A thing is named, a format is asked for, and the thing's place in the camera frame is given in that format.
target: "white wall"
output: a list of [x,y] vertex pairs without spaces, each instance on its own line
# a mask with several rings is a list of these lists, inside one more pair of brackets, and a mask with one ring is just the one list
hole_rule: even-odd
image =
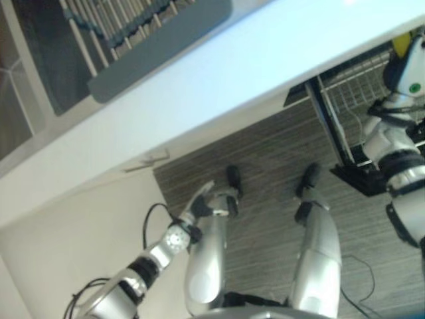
[[31,319],[15,284],[0,256],[0,318]]
[[[73,292],[127,266],[141,251],[147,209],[158,201],[163,196],[147,169],[77,193],[3,229],[0,252],[33,319],[62,318]],[[169,224],[161,210],[151,216],[149,242]],[[187,255],[179,256],[157,280],[140,308],[142,318],[168,318],[170,312],[174,318],[189,317],[183,298],[186,263]]]

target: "wire rack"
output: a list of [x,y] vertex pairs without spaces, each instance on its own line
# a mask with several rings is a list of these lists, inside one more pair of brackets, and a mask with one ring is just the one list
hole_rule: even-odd
[[390,51],[383,51],[371,58],[352,64],[337,76],[323,82],[323,90],[337,114],[361,106],[370,106],[375,100],[388,95],[383,82],[383,71],[390,58]]

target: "gray carpet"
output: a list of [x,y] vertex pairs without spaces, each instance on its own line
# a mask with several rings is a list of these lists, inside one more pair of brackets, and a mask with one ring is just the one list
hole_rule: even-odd
[[[367,261],[375,273],[375,293],[364,304],[383,316],[424,311],[419,251],[396,236],[384,210],[390,197],[364,197],[328,172],[336,157],[309,101],[159,167],[155,176],[178,214],[200,185],[223,182],[224,168],[238,165],[245,198],[240,215],[228,224],[227,289],[282,301],[303,237],[294,222],[294,188],[313,161],[326,168],[318,188],[332,206],[343,255]],[[344,258],[342,285],[359,301],[372,288],[368,268]],[[362,318],[342,297],[339,315]]]

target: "white table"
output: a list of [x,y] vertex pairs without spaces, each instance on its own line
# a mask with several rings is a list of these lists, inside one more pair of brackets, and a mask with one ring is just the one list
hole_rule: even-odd
[[423,23],[424,0],[275,0],[1,178],[0,227],[151,150],[179,156],[181,142],[272,114],[291,86]]

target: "black cable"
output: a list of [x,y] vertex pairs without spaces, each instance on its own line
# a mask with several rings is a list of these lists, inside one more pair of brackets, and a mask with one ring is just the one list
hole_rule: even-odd
[[82,289],[80,289],[76,294],[72,295],[71,301],[68,303],[68,306],[65,309],[64,317],[63,319],[72,319],[72,316],[74,314],[74,308],[76,306],[76,303],[78,302],[78,299],[84,294],[84,292],[89,289],[96,286],[103,286],[106,284],[106,282],[109,280],[109,278],[96,278],[94,280],[91,280],[88,282]]
[[147,248],[147,241],[146,241],[146,231],[147,231],[147,222],[149,221],[149,216],[152,214],[153,210],[158,207],[158,206],[162,206],[165,208],[168,216],[170,216],[171,220],[174,221],[175,217],[172,216],[172,214],[169,212],[168,210],[168,206],[166,206],[166,204],[162,204],[162,203],[155,203],[153,204],[149,210],[147,211],[146,217],[145,217],[145,221],[143,222],[143,232],[142,232],[142,241],[143,241],[143,249]]
[[370,264],[368,264],[367,262],[365,262],[365,261],[363,261],[363,260],[361,260],[359,257],[356,257],[355,255],[345,255],[345,256],[342,256],[342,258],[344,259],[344,258],[353,258],[353,259],[355,259],[356,261],[358,261],[358,262],[360,262],[360,263],[362,263],[362,264],[364,264],[368,269],[369,269],[369,272],[370,272],[370,274],[371,274],[371,278],[372,278],[372,289],[371,289],[371,291],[367,294],[367,296],[366,297],[364,297],[364,298],[362,298],[362,299],[360,299],[359,300],[359,303],[358,304],[356,304],[355,302],[353,302],[348,296],[347,296],[347,294],[345,294],[345,292],[344,292],[344,290],[342,289],[342,287],[341,287],[341,293],[342,293],[342,295],[344,296],[344,298],[353,306],[353,307],[355,307],[363,316],[365,316],[366,318],[370,318],[369,317],[369,315],[363,310],[363,309],[361,309],[360,308],[360,306],[362,306],[363,308],[366,308],[367,310],[369,310],[370,312],[372,312],[375,316],[377,316],[377,317],[379,317],[379,318],[382,318],[382,316],[378,313],[378,312],[376,312],[376,311],[374,311],[372,308],[370,308],[370,307],[368,307],[368,306],[366,306],[365,304],[363,304],[363,302],[364,301],[366,301],[366,300],[368,300],[372,295],[373,295],[373,293],[375,292],[375,287],[376,287],[376,280],[375,280],[375,274],[373,273],[373,269],[372,269],[372,266],[370,265]]
[[356,308],[363,316],[365,316],[365,318],[367,319],[371,319],[371,317],[369,317],[369,315],[359,306],[357,306],[344,292],[344,290],[341,287],[341,294],[343,294],[344,298],[351,304],[351,306],[353,306],[354,308]]

